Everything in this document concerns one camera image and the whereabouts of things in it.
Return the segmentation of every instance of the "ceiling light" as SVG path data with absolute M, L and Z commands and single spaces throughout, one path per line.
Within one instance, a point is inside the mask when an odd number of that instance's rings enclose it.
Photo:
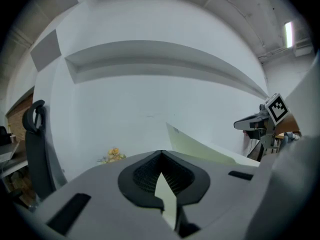
M 285 24 L 286 32 L 286 47 L 290 48 L 293 45 L 293 35 L 292 35 L 292 23 L 288 22 Z

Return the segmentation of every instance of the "black chair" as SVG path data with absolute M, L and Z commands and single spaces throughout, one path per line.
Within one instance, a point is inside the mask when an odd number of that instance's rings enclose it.
M 46 152 L 46 110 L 45 102 L 38 100 L 27 109 L 22 118 L 25 133 L 26 158 L 32 186 L 40 199 L 45 199 L 56 190 L 49 157 Z
M 0 126 L 0 146 L 4 146 L 11 143 L 11 133 L 7 133 L 4 126 Z

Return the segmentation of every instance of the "brick wall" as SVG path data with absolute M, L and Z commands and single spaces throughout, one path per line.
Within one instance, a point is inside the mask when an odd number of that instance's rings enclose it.
M 16 135 L 17 140 L 25 140 L 26 130 L 22 125 L 22 117 L 24 115 L 24 112 L 32 105 L 33 97 L 34 94 L 32 93 L 23 101 L 21 101 L 17 106 L 15 106 L 15 108 L 6 116 L 8 119 L 10 130 L 14 135 Z

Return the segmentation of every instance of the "ceiling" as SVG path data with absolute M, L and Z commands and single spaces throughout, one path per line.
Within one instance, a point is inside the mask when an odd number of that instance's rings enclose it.
M 60 13 L 84 0 L 30 0 L 8 33 L 0 55 L 0 81 L 7 81 L 19 59 Z M 86 0 L 96 3 L 99 0 Z M 284 24 L 293 21 L 295 41 L 308 39 L 304 21 L 285 0 L 186 0 L 228 23 L 261 63 L 286 51 Z

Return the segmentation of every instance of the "fluorescent light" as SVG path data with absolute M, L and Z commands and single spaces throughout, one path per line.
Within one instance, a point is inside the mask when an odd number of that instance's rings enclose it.
M 288 22 L 287 24 L 285 24 L 285 32 L 286 32 L 286 47 L 290 48 L 293 45 L 291 22 Z

